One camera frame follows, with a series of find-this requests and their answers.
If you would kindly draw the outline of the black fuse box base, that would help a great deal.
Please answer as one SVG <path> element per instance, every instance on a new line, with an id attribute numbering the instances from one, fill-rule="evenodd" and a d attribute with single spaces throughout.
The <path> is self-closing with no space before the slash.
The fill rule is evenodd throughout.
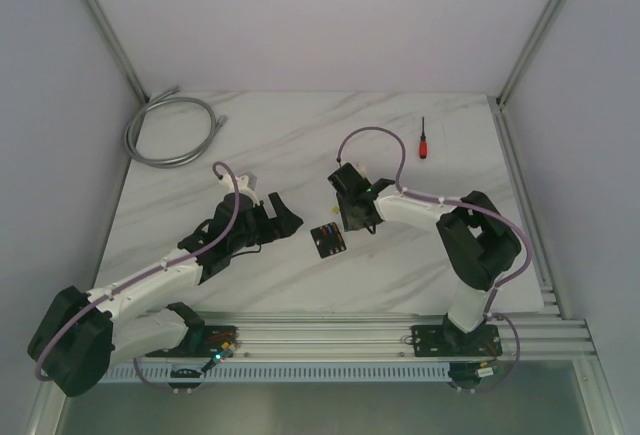
<path id="1" fill-rule="evenodd" d="M 331 229 L 331 233 L 327 233 L 325 227 L 330 227 L 335 224 L 337 229 L 333 231 Z M 322 230 L 324 232 L 324 236 L 319 234 L 319 231 Z M 340 239 L 336 239 L 334 234 L 340 234 Z M 337 255 L 346 250 L 346 244 L 344 242 L 344 238 L 338 228 L 338 225 L 335 222 L 331 222 L 325 225 L 321 225 L 319 227 L 313 228 L 310 230 L 310 235 L 313 239 L 316 250 L 321 259 L 328 258 L 330 256 Z"/>

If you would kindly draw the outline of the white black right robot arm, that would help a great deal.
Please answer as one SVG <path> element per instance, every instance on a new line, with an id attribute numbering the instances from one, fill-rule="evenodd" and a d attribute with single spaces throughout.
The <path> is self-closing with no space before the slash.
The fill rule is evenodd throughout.
<path id="1" fill-rule="evenodd" d="M 460 199 L 400 190 L 391 179 L 370 182 L 347 163 L 328 177 L 336 191 L 344 229 L 375 233 L 384 222 L 402 223 L 440 236 L 449 263 L 459 279 L 452 305 L 443 320 L 443 342 L 464 354 L 478 342 L 490 290 L 522 250 L 514 230 L 483 192 Z"/>

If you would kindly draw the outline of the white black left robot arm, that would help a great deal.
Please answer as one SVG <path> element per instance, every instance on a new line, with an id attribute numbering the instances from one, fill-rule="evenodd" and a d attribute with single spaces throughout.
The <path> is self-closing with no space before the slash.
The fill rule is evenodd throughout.
<path id="1" fill-rule="evenodd" d="M 296 233 L 302 218 L 279 194 L 269 200 L 273 216 L 262 202 L 230 193 L 164 259 L 104 287 L 61 290 L 27 348 L 37 378 L 75 397 L 121 362 L 160 351 L 198 354 L 205 346 L 205 322 L 177 296 L 226 269 L 241 250 Z"/>

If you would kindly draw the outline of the red black screwdriver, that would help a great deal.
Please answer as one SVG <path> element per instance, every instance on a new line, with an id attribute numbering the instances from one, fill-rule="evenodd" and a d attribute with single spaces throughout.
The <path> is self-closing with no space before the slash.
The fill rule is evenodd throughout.
<path id="1" fill-rule="evenodd" d="M 418 148 L 418 154 L 421 160 L 425 160 L 428 157 L 428 153 L 429 153 L 425 128 L 426 128 L 426 120 L 425 120 L 425 117 L 422 117 L 421 131 L 420 131 L 420 138 L 419 138 L 419 148 Z"/>

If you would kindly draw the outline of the aluminium front mounting rail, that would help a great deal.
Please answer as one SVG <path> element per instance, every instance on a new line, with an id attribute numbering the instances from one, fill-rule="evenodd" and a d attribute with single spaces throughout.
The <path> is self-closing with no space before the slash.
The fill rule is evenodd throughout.
<path id="1" fill-rule="evenodd" d="M 215 313 L 210 325 L 233 325 L 237 355 L 249 361 L 392 361 L 414 357 L 408 344 L 414 325 L 437 325 L 439 316 L 367 313 Z M 584 320 L 511 315 L 525 361 L 594 359 Z"/>

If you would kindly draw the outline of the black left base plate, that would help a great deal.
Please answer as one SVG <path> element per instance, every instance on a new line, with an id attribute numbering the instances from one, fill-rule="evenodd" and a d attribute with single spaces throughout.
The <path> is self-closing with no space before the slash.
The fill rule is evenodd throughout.
<path id="1" fill-rule="evenodd" d="M 233 325 L 206 325 L 190 328 L 185 338 L 174 348 L 149 352 L 150 358 L 208 358 L 222 350 L 225 342 L 236 341 L 238 328 Z"/>

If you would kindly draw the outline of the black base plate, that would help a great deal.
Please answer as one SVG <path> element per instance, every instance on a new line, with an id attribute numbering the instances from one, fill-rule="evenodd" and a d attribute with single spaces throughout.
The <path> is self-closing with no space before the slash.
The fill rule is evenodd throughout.
<path id="1" fill-rule="evenodd" d="M 481 324 L 470 333 L 464 333 L 454 325 L 414 325 L 410 341 L 416 357 L 474 358 L 503 354 L 495 325 Z"/>
<path id="2" fill-rule="evenodd" d="M 150 358 L 208 358 L 222 350 L 225 342 L 236 341 L 238 328 L 233 325 L 206 325 L 190 328 L 185 338 L 174 348 L 149 352 Z"/>

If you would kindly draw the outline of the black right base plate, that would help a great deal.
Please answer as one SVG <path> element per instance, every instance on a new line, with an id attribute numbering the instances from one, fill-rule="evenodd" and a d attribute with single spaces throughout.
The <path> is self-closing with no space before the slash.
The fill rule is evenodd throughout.
<path id="1" fill-rule="evenodd" d="M 416 357 L 474 358 L 503 354 L 495 325 L 481 324 L 470 333 L 464 333 L 454 325 L 414 325 L 410 341 Z"/>

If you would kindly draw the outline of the aluminium frame post right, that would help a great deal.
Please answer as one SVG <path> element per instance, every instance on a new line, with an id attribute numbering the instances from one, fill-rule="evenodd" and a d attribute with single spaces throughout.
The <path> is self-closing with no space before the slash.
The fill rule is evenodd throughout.
<path id="1" fill-rule="evenodd" d="M 500 109 L 504 109 L 515 94 L 519 83 L 524 78 L 566 2 L 567 0 L 547 0 L 503 88 L 496 98 L 496 103 Z"/>

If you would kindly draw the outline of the aluminium frame post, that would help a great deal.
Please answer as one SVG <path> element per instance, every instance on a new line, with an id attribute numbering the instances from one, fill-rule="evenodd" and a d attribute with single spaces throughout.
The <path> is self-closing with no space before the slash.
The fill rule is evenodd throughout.
<path id="1" fill-rule="evenodd" d="M 99 0 L 81 1 L 134 96 L 141 103 L 147 102 L 148 95 Z"/>
<path id="2" fill-rule="evenodd" d="M 567 0 L 547 0 L 503 88 L 496 98 L 496 103 L 500 109 L 504 109 L 515 94 L 519 83 L 524 78 L 566 2 Z"/>

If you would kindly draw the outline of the aluminium frame rail right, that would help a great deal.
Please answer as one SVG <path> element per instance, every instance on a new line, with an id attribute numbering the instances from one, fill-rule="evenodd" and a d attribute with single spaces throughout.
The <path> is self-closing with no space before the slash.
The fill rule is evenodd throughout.
<path id="1" fill-rule="evenodd" d="M 514 140 L 507 124 L 506 115 L 499 108 L 494 97 L 489 97 L 488 101 L 514 187 L 515 198 L 524 224 L 524 231 L 528 235 L 528 239 L 533 247 L 532 265 L 538 278 L 544 303 L 541 314 L 543 316 L 564 319 L 565 315 L 562 303 L 558 299 L 547 252 L 531 205 Z"/>

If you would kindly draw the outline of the aluminium frame post left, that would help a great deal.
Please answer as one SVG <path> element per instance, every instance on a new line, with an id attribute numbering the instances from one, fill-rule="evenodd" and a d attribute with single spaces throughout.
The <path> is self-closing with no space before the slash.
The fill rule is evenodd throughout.
<path id="1" fill-rule="evenodd" d="M 99 0 L 81 1 L 134 96 L 141 103 L 147 102 L 148 95 Z"/>

